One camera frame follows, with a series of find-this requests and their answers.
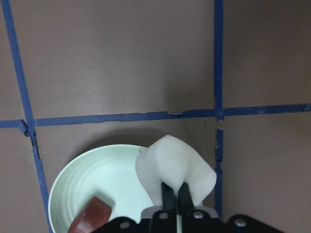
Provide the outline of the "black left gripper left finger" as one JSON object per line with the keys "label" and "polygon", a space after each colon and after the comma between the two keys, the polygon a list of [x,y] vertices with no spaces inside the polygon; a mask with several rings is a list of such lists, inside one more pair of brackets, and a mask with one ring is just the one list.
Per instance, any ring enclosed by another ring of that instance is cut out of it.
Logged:
{"label": "black left gripper left finger", "polygon": [[161,183],[162,206],[164,210],[177,211],[177,200],[172,188]]}

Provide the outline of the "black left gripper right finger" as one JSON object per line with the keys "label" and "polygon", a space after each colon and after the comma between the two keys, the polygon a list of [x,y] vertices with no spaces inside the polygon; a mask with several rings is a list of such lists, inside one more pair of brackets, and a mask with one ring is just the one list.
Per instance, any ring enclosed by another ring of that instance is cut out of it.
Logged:
{"label": "black left gripper right finger", "polygon": [[179,211],[190,211],[194,208],[192,202],[189,185],[183,183],[178,191],[178,210]]}

